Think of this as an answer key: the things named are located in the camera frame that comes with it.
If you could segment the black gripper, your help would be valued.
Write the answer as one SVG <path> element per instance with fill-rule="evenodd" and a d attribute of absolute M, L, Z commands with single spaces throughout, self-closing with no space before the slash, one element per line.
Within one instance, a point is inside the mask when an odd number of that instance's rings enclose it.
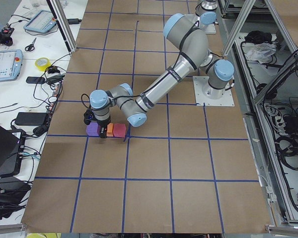
<path fill-rule="evenodd" d="M 99 125 L 99 137 L 107 138 L 107 125 L 111 122 L 109 109 L 87 109 L 84 116 L 84 123 L 89 125 L 91 122 L 96 122 Z"/>

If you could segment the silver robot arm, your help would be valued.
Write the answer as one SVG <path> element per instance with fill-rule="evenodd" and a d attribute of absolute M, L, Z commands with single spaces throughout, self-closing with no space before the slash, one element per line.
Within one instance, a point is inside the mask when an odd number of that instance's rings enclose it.
<path fill-rule="evenodd" d="M 216 0 L 199 0 L 195 7 L 195 14 L 200 18 L 203 25 L 213 24 L 217 19 L 216 10 L 218 2 Z"/>
<path fill-rule="evenodd" d="M 177 13 L 166 22 L 163 34 L 178 50 L 175 63 L 139 95 L 133 94 L 129 84 L 123 83 L 104 91 L 94 90 L 89 96 L 90 105 L 84 113 L 84 123 L 98 125 L 98 135 L 106 138 L 111 122 L 110 108 L 117 106 L 133 127 L 143 125 L 147 112 L 170 90 L 191 72 L 202 68 L 209 77 L 202 87 L 204 95 L 210 99 L 221 98 L 226 85 L 233 78 L 233 64 L 225 59 L 215 59 L 209 49 L 209 41 L 203 26 L 216 20 L 214 12 L 205 12 L 199 19 L 192 20 L 187 15 Z"/>

